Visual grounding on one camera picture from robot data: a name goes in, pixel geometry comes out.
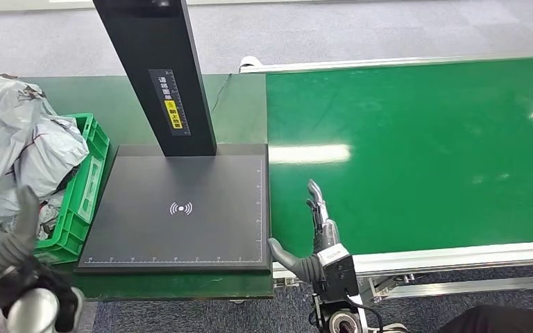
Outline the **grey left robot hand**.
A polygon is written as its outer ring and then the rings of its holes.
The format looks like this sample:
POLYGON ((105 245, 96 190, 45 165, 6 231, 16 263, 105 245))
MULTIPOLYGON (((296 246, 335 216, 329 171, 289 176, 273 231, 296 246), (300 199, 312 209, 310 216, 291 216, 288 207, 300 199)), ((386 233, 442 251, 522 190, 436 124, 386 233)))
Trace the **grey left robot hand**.
POLYGON ((20 211, 15 230, 0 232, 0 273, 24 262, 36 244, 39 198, 29 186, 23 186, 17 190, 17 199, 20 211))

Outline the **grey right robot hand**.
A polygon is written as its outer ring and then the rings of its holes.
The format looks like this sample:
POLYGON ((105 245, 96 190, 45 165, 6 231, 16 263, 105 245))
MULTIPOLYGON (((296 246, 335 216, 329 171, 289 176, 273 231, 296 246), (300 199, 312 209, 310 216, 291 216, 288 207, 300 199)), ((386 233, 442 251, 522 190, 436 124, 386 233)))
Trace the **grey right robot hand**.
POLYGON ((307 181, 307 190, 311 198, 306 200, 312 213, 314 225, 313 252, 309 257, 298 258, 284 250, 275 238, 268 239, 273 258, 303 282, 323 281, 323 265, 318 254, 326 248, 339 244, 336 223, 329 217, 326 203, 320 187, 313 179, 307 181))

